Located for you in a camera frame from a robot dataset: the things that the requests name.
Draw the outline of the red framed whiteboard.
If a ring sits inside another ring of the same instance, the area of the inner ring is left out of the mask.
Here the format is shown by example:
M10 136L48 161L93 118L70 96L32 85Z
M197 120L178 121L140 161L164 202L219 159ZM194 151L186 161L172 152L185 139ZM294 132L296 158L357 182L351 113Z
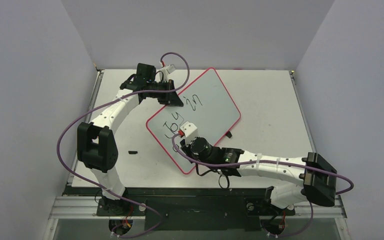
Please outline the red framed whiteboard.
M182 107L164 106L146 122L146 128L184 175L194 164L178 154L172 137L185 122L193 123L200 134L216 145L239 121L241 112L217 71L211 67L178 94Z

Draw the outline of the black marker cap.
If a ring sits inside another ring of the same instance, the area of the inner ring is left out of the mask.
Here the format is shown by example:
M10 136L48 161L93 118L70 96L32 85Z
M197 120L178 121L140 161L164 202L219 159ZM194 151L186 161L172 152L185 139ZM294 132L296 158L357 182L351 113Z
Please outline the black marker cap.
M135 151L135 150L129 150L129 151L128 151L128 154L130 154L130 155L136 155L136 154L138 154L138 151Z

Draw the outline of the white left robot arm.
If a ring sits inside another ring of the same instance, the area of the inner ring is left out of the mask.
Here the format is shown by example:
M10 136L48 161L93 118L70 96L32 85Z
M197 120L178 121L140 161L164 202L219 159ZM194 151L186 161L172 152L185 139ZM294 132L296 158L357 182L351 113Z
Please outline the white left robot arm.
M95 175L102 186L102 194L110 200L109 208L116 215L129 209L129 201L123 197L125 186L116 170L118 148L114 133L128 114L146 98L153 98L161 105L182 107L184 104L174 91L174 81L169 78L175 71L173 64L160 70L152 65L139 63L136 72L119 87L115 103L106 107L91 122L77 127L77 158ZM160 81L156 81L158 72Z

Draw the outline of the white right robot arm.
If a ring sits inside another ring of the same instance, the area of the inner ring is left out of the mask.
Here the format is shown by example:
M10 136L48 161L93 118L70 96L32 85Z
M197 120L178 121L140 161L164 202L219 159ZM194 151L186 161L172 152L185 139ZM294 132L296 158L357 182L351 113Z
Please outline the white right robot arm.
M274 157L213 146L203 137L181 140L180 149L221 176L283 181L281 186L271 186L262 199L262 207L269 214L304 201L322 207L335 205L337 170L319 153L309 152L305 157Z

